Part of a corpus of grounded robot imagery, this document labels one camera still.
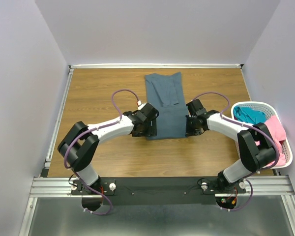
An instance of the gray floor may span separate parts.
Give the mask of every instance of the gray floor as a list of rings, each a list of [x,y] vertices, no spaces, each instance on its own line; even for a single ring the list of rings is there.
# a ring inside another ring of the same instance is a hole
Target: gray floor
[[[38,200],[31,236],[289,236],[280,196],[255,196],[243,210],[216,206],[117,206],[112,214],[85,213],[81,199]]]

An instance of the lavender wall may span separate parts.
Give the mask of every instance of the lavender wall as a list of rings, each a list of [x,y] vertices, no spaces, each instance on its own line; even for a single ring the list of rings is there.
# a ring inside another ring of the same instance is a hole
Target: lavender wall
[[[271,104],[287,131],[294,161],[281,173],[295,189],[295,0],[281,0],[243,72],[252,99]]]
[[[69,64],[244,63],[279,0],[36,0]]]
[[[33,0],[0,0],[0,236],[19,234],[67,77]]]

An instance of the cyan towel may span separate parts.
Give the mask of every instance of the cyan towel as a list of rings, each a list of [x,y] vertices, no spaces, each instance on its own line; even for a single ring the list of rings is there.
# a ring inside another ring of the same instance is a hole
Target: cyan towel
[[[266,121],[265,113],[252,110],[250,107],[236,106],[233,113],[237,120],[250,124],[264,123]]]

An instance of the black mounting plate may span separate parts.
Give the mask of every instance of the black mounting plate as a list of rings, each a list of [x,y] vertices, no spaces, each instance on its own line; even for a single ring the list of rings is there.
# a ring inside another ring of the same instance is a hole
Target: black mounting plate
[[[217,177],[101,177],[101,184],[105,190],[109,190],[109,184],[115,183],[116,189],[113,195],[110,192],[110,200],[114,205],[169,205],[169,204],[204,204],[215,205],[215,195],[218,193],[231,194],[233,187],[225,192],[210,191],[201,188],[201,182],[217,180]],[[91,195],[91,192],[78,185],[72,195]],[[238,193],[245,193],[244,189],[235,185]]]

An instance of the gray pants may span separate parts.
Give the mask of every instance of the gray pants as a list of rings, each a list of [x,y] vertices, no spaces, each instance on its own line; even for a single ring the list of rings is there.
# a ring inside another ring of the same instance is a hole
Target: gray pants
[[[157,136],[147,137],[148,140],[172,139],[186,137],[185,104],[181,85],[181,73],[173,75],[145,75],[147,101],[158,111]]]

